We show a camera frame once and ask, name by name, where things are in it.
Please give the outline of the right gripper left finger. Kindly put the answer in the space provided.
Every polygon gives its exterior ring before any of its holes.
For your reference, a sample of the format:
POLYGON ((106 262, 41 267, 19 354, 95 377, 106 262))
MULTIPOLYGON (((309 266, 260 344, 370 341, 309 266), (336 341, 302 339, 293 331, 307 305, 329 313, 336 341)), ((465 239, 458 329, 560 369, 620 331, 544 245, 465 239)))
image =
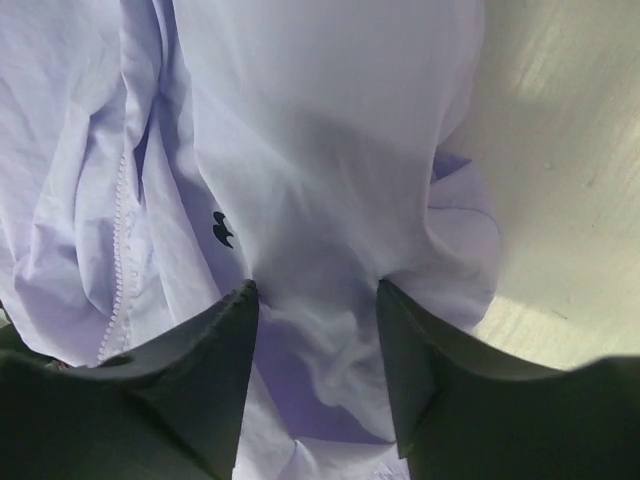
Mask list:
POLYGON ((5 479, 228 479, 258 327, 242 283, 159 337, 99 366, 57 370, 1 353, 5 479))

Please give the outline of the lavender zip jacket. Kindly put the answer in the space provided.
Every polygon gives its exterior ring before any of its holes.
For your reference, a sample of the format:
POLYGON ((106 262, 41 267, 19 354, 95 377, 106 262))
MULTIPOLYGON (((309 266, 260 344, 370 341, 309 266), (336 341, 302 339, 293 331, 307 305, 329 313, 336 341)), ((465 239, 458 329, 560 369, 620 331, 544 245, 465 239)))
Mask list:
POLYGON ((388 279, 459 328, 500 234, 467 159, 480 1, 5 1, 1 300, 94 366, 250 278, 234 477, 405 479, 375 319, 388 279))

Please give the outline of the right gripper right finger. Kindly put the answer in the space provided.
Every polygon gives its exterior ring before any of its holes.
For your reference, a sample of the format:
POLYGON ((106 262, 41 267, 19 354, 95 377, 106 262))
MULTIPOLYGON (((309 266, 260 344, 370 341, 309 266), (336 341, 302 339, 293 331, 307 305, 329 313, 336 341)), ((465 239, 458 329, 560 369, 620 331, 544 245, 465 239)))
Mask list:
POLYGON ((635 479, 639 361, 561 371, 502 352, 388 281, 376 317, 399 456, 414 479, 635 479))

